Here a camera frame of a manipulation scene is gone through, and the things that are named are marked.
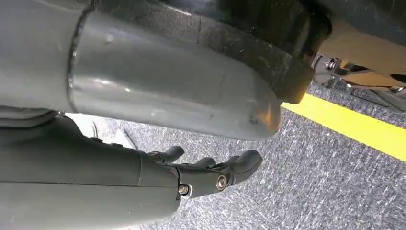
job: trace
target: hex bolt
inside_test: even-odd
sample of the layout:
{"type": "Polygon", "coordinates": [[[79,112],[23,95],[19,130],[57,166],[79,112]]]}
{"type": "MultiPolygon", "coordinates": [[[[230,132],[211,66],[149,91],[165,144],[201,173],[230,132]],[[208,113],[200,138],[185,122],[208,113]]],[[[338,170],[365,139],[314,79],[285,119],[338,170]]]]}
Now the hex bolt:
{"type": "Polygon", "coordinates": [[[329,60],[324,62],[324,68],[330,71],[336,67],[336,64],[336,60],[334,58],[330,58],[329,60]]]}
{"type": "Polygon", "coordinates": [[[187,185],[179,185],[178,193],[181,195],[186,195],[189,192],[189,187],[187,185]]]}
{"type": "Polygon", "coordinates": [[[217,178],[216,187],[218,190],[222,191],[227,186],[227,178],[224,175],[220,175],[217,178]]]}

